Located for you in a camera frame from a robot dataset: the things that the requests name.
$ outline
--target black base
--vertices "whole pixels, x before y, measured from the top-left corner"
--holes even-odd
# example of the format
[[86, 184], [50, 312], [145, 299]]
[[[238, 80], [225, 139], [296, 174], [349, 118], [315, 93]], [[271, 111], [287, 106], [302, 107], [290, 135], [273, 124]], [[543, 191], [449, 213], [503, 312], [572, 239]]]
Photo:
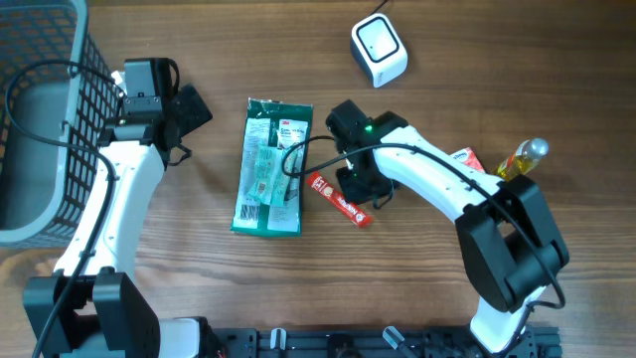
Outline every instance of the black base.
[[[404, 358], [385, 341], [382, 331], [289, 331], [285, 350], [270, 349], [271, 332], [255, 329], [215, 329], [226, 358], [339, 358], [342, 342], [364, 358]], [[405, 344], [419, 358], [487, 358], [466, 327], [403, 331]], [[527, 326], [507, 358], [559, 358], [558, 328]]]

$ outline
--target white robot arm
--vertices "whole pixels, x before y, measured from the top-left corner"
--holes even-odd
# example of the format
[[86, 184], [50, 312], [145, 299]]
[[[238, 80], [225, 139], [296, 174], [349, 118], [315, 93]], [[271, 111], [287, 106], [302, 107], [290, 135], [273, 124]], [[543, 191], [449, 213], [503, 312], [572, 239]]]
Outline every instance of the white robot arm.
[[[455, 224], [466, 273], [482, 295], [470, 330], [489, 353], [509, 348], [519, 328], [523, 332], [529, 303], [550, 284], [543, 268], [556, 275], [568, 262], [567, 249], [538, 187], [523, 176], [504, 183], [473, 170], [431, 145], [403, 118], [387, 112], [370, 120], [350, 100], [333, 109], [327, 127], [337, 149], [349, 153], [348, 166], [336, 172], [348, 201], [360, 204], [392, 195], [396, 181]], [[405, 149], [409, 146], [436, 160]], [[375, 149], [372, 153], [365, 147]], [[475, 184], [483, 193], [474, 190]], [[531, 242], [523, 243], [518, 231], [502, 236], [498, 226], [503, 218], [485, 195], [515, 213]]]
[[[498, 184], [502, 182], [501, 178], [459, 163], [422, 138], [410, 125], [393, 130], [382, 137], [381, 143], [417, 146], [475, 180], [489, 194], [494, 195], [500, 190]], [[374, 149], [374, 157], [383, 175], [412, 189], [453, 223], [464, 214], [466, 206], [478, 206], [485, 201], [485, 198], [467, 183], [428, 157], [399, 148]], [[538, 287], [526, 298], [522, 308], [512, 313], [501, 312], [480, 297], [479, 308], [470, 323], [470, 330], [475, 338], [491, 353], [502, 351], [514, 338], [515, 330], [524, 316], [524, 310], [527, 309], [527, 303], [537, 299], [544, 288]]]
[[[126, 61], [126, 87], [138, 96], [122, 99], [125, 115], [107, 120], [98, 140], [99, 153], [115, 171], [112, 196], [106, 198], [109, 173], [99, 161], [79, 227], [54, 275], [33, 277], [25, 289], [25, 310], [44, 342], [45, 356], [191, 358], [215, 356], [220, 349], [205, 318], [159, 320], [134, 286], [139, 236], [150, 199], [171, 164], [170, 150], [184, 149], [180, 138], [212, 119], [192, 86], [177, 89], [178, 71], [173, 87], [170, 66], [177, 71], [170, 59]], [[98, 228], [104, 202], [109, 205]], [[71, 298], [59, 299], [96, 229], [89, 259], [73, 281]], [[88, 300], [97, 315], [77, 315], [75, 309]], [[61, 309], [52, 328], [42, 337], [58, 304]]]

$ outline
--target gray wire basket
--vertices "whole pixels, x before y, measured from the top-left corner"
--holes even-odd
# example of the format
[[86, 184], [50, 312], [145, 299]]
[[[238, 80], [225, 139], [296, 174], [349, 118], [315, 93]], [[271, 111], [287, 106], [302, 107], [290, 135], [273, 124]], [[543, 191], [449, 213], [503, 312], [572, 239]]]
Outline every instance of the gray wire basket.
[[[39, 60], [68, 59], [108, 76], [87, 24], [83, 0], [0, 3], [0, 247], [65, 246], [78, 227], [96, 158], [11, 130], [4, 92], [15, 74]], [[115, 102], [114, 88], [96, 76], [44, 66], [20, 80], [9, 106], [26, 129], [95, 149]]]

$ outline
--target wooden table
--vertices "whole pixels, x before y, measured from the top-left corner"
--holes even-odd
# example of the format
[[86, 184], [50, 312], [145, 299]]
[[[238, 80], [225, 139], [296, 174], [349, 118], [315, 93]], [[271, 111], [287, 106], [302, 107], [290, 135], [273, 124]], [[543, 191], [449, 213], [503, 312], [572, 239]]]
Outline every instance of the wooden table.
[[[100, 1], [89, 22], [113, 69], [173, 58], [214, 113], [185, 138], [195, 156], [165, 173], [146, 218], [137, 284], [160, 317], [258, 328], [469, 321], [478, 295], [453, 225], [408, 189], [367, 230], [306, 191], [302, 238], [229, 231], [247, 98], [313, 103], [313, 134], [327, 134], [330, 109], [351, 98], [371, 116], [398, 113], [447, 152], [473, 147], [487, 168], [545, 138], [551, 153], [531, 177], [570, 250], [558, 276], [568, 304], [531, 321], [559, 326], [568, 357], [636, 355], [634, 4], [397, 0], [384, 11], [408, 69], [373, 89], [349, 36], [374, 1], [170, 2]], [[308, 164], [334, 154], [317, 143]], [[335, 169], [323, 171], [334, 183]], [[0, 251], [0, 356], [30, 354], [22, 289], [61, 252]]]

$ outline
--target yellow bottle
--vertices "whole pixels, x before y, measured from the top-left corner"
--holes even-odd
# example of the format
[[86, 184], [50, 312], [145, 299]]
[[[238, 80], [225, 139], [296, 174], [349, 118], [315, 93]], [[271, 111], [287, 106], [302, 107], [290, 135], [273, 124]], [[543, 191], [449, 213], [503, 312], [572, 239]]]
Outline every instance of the yellow bottle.
[[539, 164], [539, 161], [548, 154], [548, 143], [541, 138], [526, 140], [521, 143], [516, 152], [504, 160], [495, 175], [510, 181], [519, 174], [526, 174]]

